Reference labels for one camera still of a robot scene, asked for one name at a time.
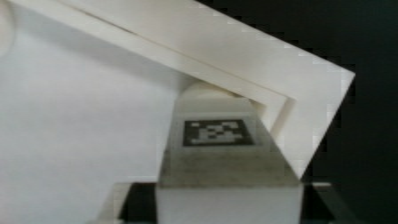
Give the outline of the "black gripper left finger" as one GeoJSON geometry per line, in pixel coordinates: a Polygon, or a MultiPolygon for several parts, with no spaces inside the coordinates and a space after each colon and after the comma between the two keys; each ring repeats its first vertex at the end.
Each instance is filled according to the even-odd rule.
{"type": "Polygon", "coordinates": [[[96,224],[158,224],[152,182],[113,185],[96,224]]]}

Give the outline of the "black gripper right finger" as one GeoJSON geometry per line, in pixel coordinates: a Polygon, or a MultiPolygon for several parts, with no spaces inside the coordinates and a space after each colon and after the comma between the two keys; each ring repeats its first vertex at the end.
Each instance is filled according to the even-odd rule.
{"type": "Polygon", "coordinates": [[[300,224],[359,224],[359,219],[327,182],[305,185],[300,224]]]}

